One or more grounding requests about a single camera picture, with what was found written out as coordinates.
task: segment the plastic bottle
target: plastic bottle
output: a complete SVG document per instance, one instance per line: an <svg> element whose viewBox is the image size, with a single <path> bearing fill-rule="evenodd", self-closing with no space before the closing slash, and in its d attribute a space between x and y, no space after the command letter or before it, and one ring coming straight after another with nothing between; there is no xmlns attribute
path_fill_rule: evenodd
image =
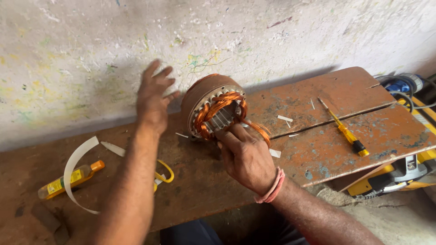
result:
<svg viewBox="0 0 436 245"><path fill-rule="evenodd" d="M76 186L89 180L94 173L105 167L103 161L99 160L91 165L83 165L74 169L71 174L71 187ZM65 191L64 188L64 177L60 177L49 184L44 185L38 190L39 199L50 199Z"/></svg>

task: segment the screwdriver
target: screwdriver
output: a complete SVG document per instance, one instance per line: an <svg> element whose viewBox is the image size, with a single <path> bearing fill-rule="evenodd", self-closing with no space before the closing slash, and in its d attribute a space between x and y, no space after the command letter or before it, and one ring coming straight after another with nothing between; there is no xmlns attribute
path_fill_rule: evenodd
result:
<svg viewBox="0 0 436 245"><path fill-rule="evenodd" d="M369 155L369 152L366 150L365 146L354 136L354 134L345 127L341 121L333 114L333 112L327 107L327 105L324 103L324 101L318 97L318 99L321 101L321 103L324 105L326 110L330 113L330 115L333 117L334 121L337 123L339 130L344 133L347 140L350 142L350 144L353 146L353 148L359 152L359 155L361 157L365 157Z"/></svg>

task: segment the white wall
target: white wall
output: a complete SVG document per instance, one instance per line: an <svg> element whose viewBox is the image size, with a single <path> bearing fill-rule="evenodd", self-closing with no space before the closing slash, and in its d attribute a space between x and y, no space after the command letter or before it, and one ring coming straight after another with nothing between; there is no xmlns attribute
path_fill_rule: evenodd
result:
<svg viewBox="0 0 436 245"><path fill-rule="evenodd" d="M210 73L250 87L350 66L436 72L432 0L0 5L0 150L131 122L140 73L154 58L174 67L173 90L182 91Z"/></svg>

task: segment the rusty metal workbench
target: rusty metal workbench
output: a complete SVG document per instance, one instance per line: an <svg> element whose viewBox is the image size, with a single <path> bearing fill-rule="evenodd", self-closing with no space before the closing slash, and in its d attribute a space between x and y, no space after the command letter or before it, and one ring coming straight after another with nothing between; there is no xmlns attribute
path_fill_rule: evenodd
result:
<svg viewBox="0 0 436 245"><path fill-rule="evenodd" d="M272 132L271 148L280 150L273 158L289 178L302 186L381 165L398 158L436 147L436 136L425 129L361 68L348 68L295 84L247 96L249 118ZM330 116L316 101L320 95L344 124L360 137L371 153L359 157L337 130ZM295 119L289 128L277 115ZM158 187L152 230L236 208L253 202L253 193L225 172L212 143L193 142L175 133L183 132L180 114L169 117L162 135L159 159L170 165L175 179ZM31 214L37 190L61 176L66 161L84 141L96 135L120 147L127 147L134 125L124 125L57 140L38 146L0 153L0 243L46 244L52 237ZM297 132L289 138L287 134ZM100 210L122 158L102 145L91 149L78 166L103 160L106 167L75 192L79 203ZM69 244L80 243L96 216L85 212L65 194L44 201L62 209L72 235Z"/></svg>

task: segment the copper wire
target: copper wire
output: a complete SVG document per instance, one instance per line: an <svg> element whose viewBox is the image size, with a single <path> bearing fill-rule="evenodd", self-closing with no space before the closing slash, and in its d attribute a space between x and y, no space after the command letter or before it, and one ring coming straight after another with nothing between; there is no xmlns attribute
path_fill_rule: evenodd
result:
<svg viewBox="0 0 436 245"><path fill-rule="evenodd" d="M204 79L212 77L212 76L216 76L216 75L219 75L219 74L216 74L216 73L210 74L208 76L201 78L200 80L196 81L188 89L188 91L191 88L193 88L195 85L197 85L198 83L203 81ZM206 122L208 122L210 119L212 119L212 117L214 117L215 114L219 110L230 105L233 101L236 101L236 100L240 101L239 107L241 109L241 115L238 115L236 112L234 112L235 117L233 118L232 122L230 123L229 126L225 127L223 130L226 131L231 125L233 125L235 123L240 123L240 122L245 123L248 126L252 127L254 130L256 130L257 132L259 132L269 147L269 145L270 145L269 136L268 136L268 133L265 132L265 130L268 131L269 133L271 133L271 132L264 125L254 123L254 122L248 122L247 120L245 120L245 117L247 116L247 111L248 111L247 102L245 102L244 97L238 92L227 92L225 94L219 95L218 97L212 98L212 101L215 103L213 103L212 105L210 105L209 103L206 103L204 105L204 107L198 112L198 115L195 117L195 120L194 120L194 128L197 130L197 132L204 139L206 139L206 140L213 139L214 136L209 133L209 130L206 126Z"/></svg>

